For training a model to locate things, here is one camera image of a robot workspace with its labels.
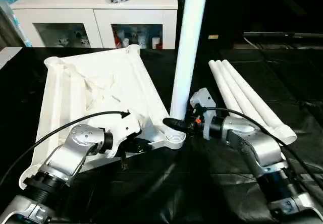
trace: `silver robotic arm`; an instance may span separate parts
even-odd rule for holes
[[[25,179],[27,187],[23,195],[17,195],[8,205],[0,216],[0,224],[47,223],[88,155],[107,151],[107,157],[114,157],[121,142],[139,132],[139,123],[131,115],[109,132],[89,125],[74,126],[65,143],[51,153],[37,174]]]
[[[239,151],[267,199],[268,209],[277,217],[313,210],[323,222],[323,209],[294,178],[279,144],[247,119],[219,118],[215,111],[203,107],[216,104],[206,88],[190,99],[194,108],[187,121],[164,119],[164,124],[192,135],[203,134],[204,139],[218,138]]]

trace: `white plastic tube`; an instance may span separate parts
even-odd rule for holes
[[[185,0],[171,105],[171,117],[180,120],[186,113],[204,6],[205,0]],[[166,136],[180,145],[185,134],[168,128]]]
[[[223,60],[222,63],[231,74],[232,78],[234,78],[236,83],[239,85],[245,96],[258,111],[265,123],[277,132],[277,137],[286,144],[294,142],[297,139],[295,132],[277,117],[272,109],[270,109],[270,107],[260,98],[260,96],[253,90],[253,88],[251,88],[251,86],[242,78],[242,76],[227,60]]]
[[[224,100],[224,103],[226,104],[227,108],[233,109],[238,112],[242,112],[230,88],[228,87],[226,81],[224,80],[223,75],[220,73],[219,63],[221,63],[220,60],[217,60],[216,62],[214,60],[211,60],[210,62],[208,62],[208,65],[210,66],[212,74],[217,82],[217,85],[222,95],[222,98]]]
[[[218,65],[220,75],[223,76],[227,86],[229,87],[240,109],[242,110],[241,113],[244,113],[245,115],[249,116],[250,118],[254,119],[255,121],[257,121],[265,127],[265,122],[263,121],[259,113],[256,111],[256,109],[253,107],[246,95],[242,92],[239,85],[232,78],[231,74],[224,67],[223,63],[220,60],[216,61],[216,63]]]

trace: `bundle of white tubes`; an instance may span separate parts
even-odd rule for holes
[[[211,60],[208,64],[227,108],[254,119],[286,144],[297,139],[295,132],[277,117],[227,60]]]

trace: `cabinet door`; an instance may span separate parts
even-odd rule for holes
[[[15,9],[32,46],[102,47],[93,10]]]
[[[94,10],[103,47],[174,49],[176,10]]]

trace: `black table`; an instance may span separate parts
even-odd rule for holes
[[[0,70],[2,175],[35,141],[46,81],[47,57],[99,51],[83,48],[23,48]],[[160,97],[170,109],[175,73],[173,50],[143,50],[142,60]],[[207,87],[224,106],[207,62],[228,59],[249,84],[298,135],[292,148],[313,172],[323,173],[322,51],[221,50],[197,57],[191,94]],[[20,192],[18,177],[29,154],[3,185],[0,210]],[[305,173],[296,161],[295,168]],[[58,211],[74,221],[239,223],[274,222],[254,177],[240,155],[217,141],[188,138],[183,148],[161,148],[79,174]],[[323,199],[323,193],[302,175]]]

